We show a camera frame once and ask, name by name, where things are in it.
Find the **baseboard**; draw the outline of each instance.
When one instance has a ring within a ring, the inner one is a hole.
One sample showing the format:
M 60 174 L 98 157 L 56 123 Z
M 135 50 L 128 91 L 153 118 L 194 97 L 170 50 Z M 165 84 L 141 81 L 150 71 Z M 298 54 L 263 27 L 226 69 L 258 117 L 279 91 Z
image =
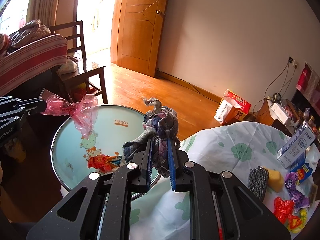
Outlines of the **baseboard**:
M 221 97 L 218 97 L 213 93 L 210 93 L 210 92 L 208 92 L 208 91 L 206 91 L 206 90 L 204 90 L 204 89 L 202 89 L 200 87 L 197 87 L 195 85 L 191 85 L 187 81 L 184 81 L 184 80 L 182 80 L 180 78 L 177 78 L 177 77 L 174 77 L 174 76 L 169 75 L 167 73 L 164 73 L 162 71 L 157 70 L 156 71 L 156 76 L 164 78 L 164 79 L 167 79 L 167 80 L 169 80 L 169 81 L 171 81 L 173 83 L 179 84 L 179 85 L 181 85 L 181 86 L 183 86 L 185 88 L 189 88 L 192 91 L 197 92 L 197 93 L 199 93 L 199 94 L 201 94 L 201 95 L 203 95 L 203 96 L 205 96 L 205 97 L 207 97 L 207 98 L 209 98 L 209 99 L 211 99 L 211 100 L 213 100 L 213 101 L 215 101 L 217 103 L 220 103 L 220 101 L 221 101 Z

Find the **striped curtain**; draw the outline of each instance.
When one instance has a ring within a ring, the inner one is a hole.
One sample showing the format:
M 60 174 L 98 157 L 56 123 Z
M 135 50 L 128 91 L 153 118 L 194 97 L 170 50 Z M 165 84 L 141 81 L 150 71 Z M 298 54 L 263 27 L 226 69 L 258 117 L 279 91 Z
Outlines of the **striped curtain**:
M 59 0 L 29 0 L 26 23 L 40 19 L 47 26 L 55 25 Z

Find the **sponge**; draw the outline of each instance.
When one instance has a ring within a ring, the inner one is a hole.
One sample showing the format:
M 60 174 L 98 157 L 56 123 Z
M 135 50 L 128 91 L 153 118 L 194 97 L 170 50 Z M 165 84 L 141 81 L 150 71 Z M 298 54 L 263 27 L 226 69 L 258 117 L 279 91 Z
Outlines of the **sponge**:
M 268 186 L 275 192 L 280 192 L 284 186 L 284 179 L 279 171 L 267 169 L 269 171 Z

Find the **silver screw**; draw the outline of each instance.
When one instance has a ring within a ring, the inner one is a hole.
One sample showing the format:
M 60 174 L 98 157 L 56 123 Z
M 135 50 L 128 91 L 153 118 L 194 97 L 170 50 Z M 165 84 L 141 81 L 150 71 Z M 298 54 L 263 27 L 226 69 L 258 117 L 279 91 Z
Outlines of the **silver screw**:
M 90 173 L 89 179 L 96 180 L 97 178 L 99 178 L 99 176 L 100 176 L 99 173 L 93 172 L 93 173 Z
M 127 168 L 130 170 L 133 170 L 137 167 L 138 165 L 136 163 L 128 163 Z
M 230 179 L 231 176 L 232 176 L 232 173 L 231 173 L 230 171 L 224 171 L 224 172 L 222 173 L 222 176 L 223 176 L 224 178 L 226 178 L 226 179 Z
M 192 168 L 195 166 L 195 164 L 193 162 L 185 162 L 184 165 L 187 167 L 187 168 Z

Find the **wooden door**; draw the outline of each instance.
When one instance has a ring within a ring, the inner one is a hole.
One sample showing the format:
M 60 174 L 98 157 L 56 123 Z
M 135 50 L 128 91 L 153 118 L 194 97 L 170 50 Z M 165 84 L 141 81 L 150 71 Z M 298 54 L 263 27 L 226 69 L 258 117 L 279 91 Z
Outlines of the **wooden door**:
M 166 4 L 167 0 L 122 0 L 118 66 L 155 76 Z

